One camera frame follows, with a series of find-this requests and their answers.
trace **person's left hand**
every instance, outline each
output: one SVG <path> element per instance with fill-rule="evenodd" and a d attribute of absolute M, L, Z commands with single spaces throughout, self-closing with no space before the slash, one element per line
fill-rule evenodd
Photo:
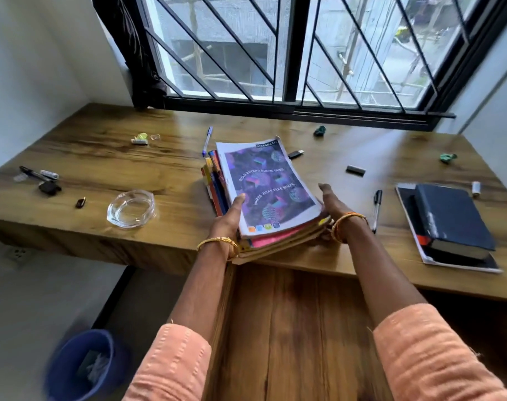
<path fill-rule="evenodd" d="M 237 236 L 238 222 L 241 219 L 242 204 L 246 196 L 237 195 L 226 215 L 218 216 L 209 230 L 209 238 L 225 237 L 234 239 Z"/>

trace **person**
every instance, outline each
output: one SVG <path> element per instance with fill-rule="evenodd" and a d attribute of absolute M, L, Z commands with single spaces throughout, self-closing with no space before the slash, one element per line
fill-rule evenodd
<path fill-rule="evenodd" d="M 334 238 L 349 245 L 395 401 L 507 400 L 503 383 L 398 269 L 363 215 L 341 202 L 329 184 L 319 187 L 326 210 L 338 220 Z M 219 239 L 236 236 L 243 202 L 238 196 L 214 221 L 169 323 L 157 333 L 124 401 L 201 399 L 225 264 L 234 249 Z"/>

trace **peach sleeve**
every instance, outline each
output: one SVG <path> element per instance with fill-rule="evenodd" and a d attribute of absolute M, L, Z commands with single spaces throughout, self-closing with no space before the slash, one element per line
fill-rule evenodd
<path fill-rule="evenodd" d="M 123 401 L 197 401 L 205 384 L 211 347 L 177 324 L 161 327 Z"/>
<path fill-rule="evenodd" d="M 395 401 L 507 400 L 501 380 L 430 304 L 385 318 L 374 341 Z"/>

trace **gold bangle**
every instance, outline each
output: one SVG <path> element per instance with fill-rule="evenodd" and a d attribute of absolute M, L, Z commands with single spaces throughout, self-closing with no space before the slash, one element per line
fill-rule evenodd
<path fill-rule="evenodd" d="M 359 214 L 357 212 L 347 212 L 345 215 L 343 215 L 342 217 L 340 217 L 332 226 L 332 229 L 331 229 L 331 235 L 332 235 L 332 238 L 334 241 L 337 241 L 339 243 L 346 243 L 346 242 L 343 242 L 342 240 L 340 240 L 337 236 L 337 229 L 339 228 L 339 224 L 341 223 L 341 221 L 345 220 L 346 218 L 350 218 L 351 216 L 359 216 L 360 218 L 363 218 L 365 220 L 365 222 L 367 223 L 367 225 L 369 225 L 369 222 L 367 221 L 367 217 L 363 214 Z"/>
<path fill-rule="evenodd" d="M 230 238 L 224 238 L 224 237 L 218 237 L 218 238 L 209 238 L 209 239 L 206 239 L 200 243 L 198 243 L 198 247 L 196 248 L 196 251 L 198 252 L 199 249 L 206 243 L 208 242 L 225 242 L 225 243 L 229 243 L 231 246 L 233 246 L 233 249 L 231 251 L 231 254 L 230 256 L 228 257 L 227 260 L 230 260 L 234 257 L 237 257 L 238 256 L 238 252 L 239 252 L 239 249 L 238 249 L 238 245 L 237 243 L 235 243 L 233 241 L 233 239 L 230 239 Z"/>

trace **glass bowl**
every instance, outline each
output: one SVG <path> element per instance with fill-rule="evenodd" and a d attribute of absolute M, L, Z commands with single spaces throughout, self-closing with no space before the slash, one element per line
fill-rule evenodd
<path fill-rule="evenodd" d="M 136 228 L 155 214 L 155 196 L 149 191 L 133 190 L 123 192 L 109 204 L 107 221 L 120 228 Z"/>

